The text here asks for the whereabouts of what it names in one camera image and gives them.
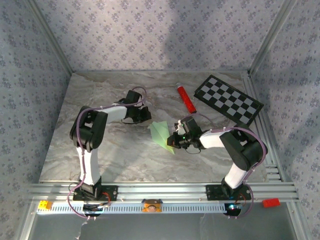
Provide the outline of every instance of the patterned wallpaper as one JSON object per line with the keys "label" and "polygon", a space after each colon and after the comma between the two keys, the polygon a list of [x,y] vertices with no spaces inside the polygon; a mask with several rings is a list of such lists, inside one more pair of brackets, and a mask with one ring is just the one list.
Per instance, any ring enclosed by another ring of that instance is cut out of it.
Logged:
{"label": "patterned wallpaper", "polygon": [[72,69],[247,69],[283,0],[37,0]]}
{"label": "patterned wallpaper", "polygon": [[298,1],[253,80],[314,239],[320,239],[320,2]]}
{"label": "patterned wallpaper", "polygon": [[0,239],[37,183],[69,78],[23,1],[0,1]]}

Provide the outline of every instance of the metal bar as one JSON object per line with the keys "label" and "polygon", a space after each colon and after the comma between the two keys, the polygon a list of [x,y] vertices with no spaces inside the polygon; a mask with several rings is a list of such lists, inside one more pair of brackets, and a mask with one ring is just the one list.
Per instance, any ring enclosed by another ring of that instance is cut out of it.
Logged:
{"label": "metal bar", "polygon": [[299,240],[312,240],[312,234],[307,224],[300,202],[287,202],[291,222]]}
{"label": "metal bar", "polygon": [[32,200],[31,204],[25,207],[25,212],[21,218],[21,224],[16,231],[15,239],[16,240],[27,240],[29,239],[29,235],[31,229],[33,227],[33,223],[35,221],[36,212],[38,209],[38,201]]}
{"label": "metal bar", "polygon": [[[238,68],[238,69],[224,69],[224,68],[217,68],[214,70],[206,69],[206,70],[191,70],[191,69],[182,69],[182,70],[172,70],[172,69],[131,69],[130,72],[159,72],[159,71],[165,71],[166,73],[210,73],[210,74],[240,74],[243,71],[247,71],[246,68]],[[109,72],[113,73],[123,73],[124,70],[95,70],[94,74],[106,74]],[[92,73],[92,71],[84,70],[84,71],[77,71],[76,74],[89,74]]]}
{"label": "metal bar", "polygon": [[279,174],[269,174],[267,177],[269,180],[274,180],[274,179],[281,180],[281,177]]}
{"label": "metal bar", "polygon": [[265,165],[265,168],[266,169],[272,169],[272,168],[278,168],[278,166],[275,165],[275,164],[268,164],[268,165]]}
{"label": "metal bar", "polygon": [[[118,184],[117,204],[140,203],[142,199],[162,199],[166,203],[197,203],[207,202],[206,185],[220,183],[152,183],[152,182],[122,182]],[[297,201],[298,194],[292,182],[252,182],[249,183],[254,201],[261,202],[268,198],[279,198],[281,202]],[[37,200],[65,201],[68,184],[33,184],[30,194]]]}
{"label": "metal bar", "polygon": [[287,17],[289,16],[296,2],[297,0],[284,0],[266,37],[264,38],[261,44],[261,47],[258,53],[255,55],[255,58],[251,63],[251,66],[249,68],[250,76],[253,76],[257,72],[259,66],[261,65],[262,61],[265,59],[268,51],[270,50],[272,44],[274,43],[278,33],[282,29]]}
{"label": "metal bar", "polygon": [[[252,94],[253,94],[254,98],[258,99],[257,91],[255,89],[255,86],[253,84],[252,79],[248,75],[245,79],[246,79],[248,85],[252,88]],[[282,165],[280,164],[278,152],[273,144],[273,143],[276,143],[276,137],[275,137],[273,131],[271,131],[270,128],[268,127],[268,126],[270,126],[269,118],[263,111],[260,112],[258,117],[259,117],[259,121],[261,122],[261,125],[264,126],[264,129],[265,129],[264,134],[265,134],[266,138],[268,139],[268,141],[267,141],[267,144],[268,144],[267,147],[269,148],[268,155],[272,156],[272,161],[277,165],[281,179],[283,181],[288,181],[288,179],[285,175],[285,172],[282,168]]]}
{"label": "metal bar", "polygon": [[38,5],[35,3],[34,0],[24,0],[25,4],[28,6],[28,8],[31,11],[31,14],[33,15],[34,19],[38,23],[39,27],[42,30],[42,33],[46,37],[48,43],[50,44],[54,54],[60,61],[63,70],[68,74],[69,77],[72,75],[72,68],[68,62],[67,57],[65,56],[63,50],[61,49],[58,41],[56,40],[53,32],[51,31],[50,27],[48,26],[45,17],[41,13]]}
{"label": "metal bar", "polygon": [[268,169],[266,170],[266,172],[267,172],[268,174],[269,174],[269,173],[278,174],[278,173],[279,173],[279,170],[278,170],[277,167],[275,167],[275,168],[268,168]]}
{"label": "metal bar", "polygon": [[[257,98],[253,91],[252,88],[250,86],[250,79],[249,79],[249,75],[248,72],[244,71],[241,74],[241,78],[243,81],[243,86],[245,89],[245,92],[249,95],[252,96],[253,98]],[[257,135],[261,138],[261,140],[266,144],[269,153],[266,155],[265,160],[264,160],[264,164],[267,165],[274,165],[274,161],[272,160],[272,157],[270,155],[270,146],[268,145],[268,138],[266,137],[266,135],[264,134],[263,131],[263,125],[261,123],[261,121],[259,121],[259,117],[260,117],[261,112],[257,115],[257,117],[254,119],[254,125],[255,125],[255,129],[256,129],[256,133]]]}

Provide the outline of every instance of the green paper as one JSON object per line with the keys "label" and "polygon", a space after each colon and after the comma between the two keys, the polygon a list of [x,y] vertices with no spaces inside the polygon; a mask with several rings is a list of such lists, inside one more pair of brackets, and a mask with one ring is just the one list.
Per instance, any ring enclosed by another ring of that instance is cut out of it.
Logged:
{"label": "green paper", "polygon": [[172,154],[175,154],[174,148],[167,145],[167,139],[170,137],[169,128],[166,121],[153,122],[149,125],[148,129],[151,131],[152,140],[159,144]]}

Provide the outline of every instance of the red tube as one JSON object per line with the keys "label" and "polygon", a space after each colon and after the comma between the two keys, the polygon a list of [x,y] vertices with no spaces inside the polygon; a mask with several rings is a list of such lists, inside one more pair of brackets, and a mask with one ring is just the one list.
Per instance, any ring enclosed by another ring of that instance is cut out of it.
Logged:
{"label": "red tube", "polygon": [[195,106],[193,105],[192,101],[190,100],[185,88],[181,85],[181,83],[177,83],[175,86],[176,86],[176,89],[184,102],[184,105],[188,109],[189,113],[191,113],[191,114],[196,113],[197,110],[196,110]]}

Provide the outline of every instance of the gray marble table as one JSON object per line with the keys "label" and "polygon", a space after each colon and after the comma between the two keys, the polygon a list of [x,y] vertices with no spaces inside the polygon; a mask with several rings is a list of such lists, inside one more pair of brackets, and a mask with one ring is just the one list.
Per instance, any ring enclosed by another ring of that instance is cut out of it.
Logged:
{"label": "gray marble table", "polygon": [[[80,162],[69,138],[70,129],[83,105],[107,106],[124,98],[129,89],[144,86],[146,105],[152,120],[137,125],[121,122],[108,124],[98,158],[102,181],[120,182],[220,182],[229,171],[232,160],[224,148],[203,150],[191,155],[176,149],[175,155],[152,141],[149,124],[167,121],[169,131],[174,123],[188,115],[175,84],[180,82],[189,93],[198,112],[212,119],[196,117],[203,130],[234,126],[227,117],[193,97],[195,89],[211,72],[88,72],[74,73],[54,130],[40,181],[77,180]],[[215,76],[244,91],[240,76],[215,73]],[[251,182],[265,182],[263,164],[250,176]]]}

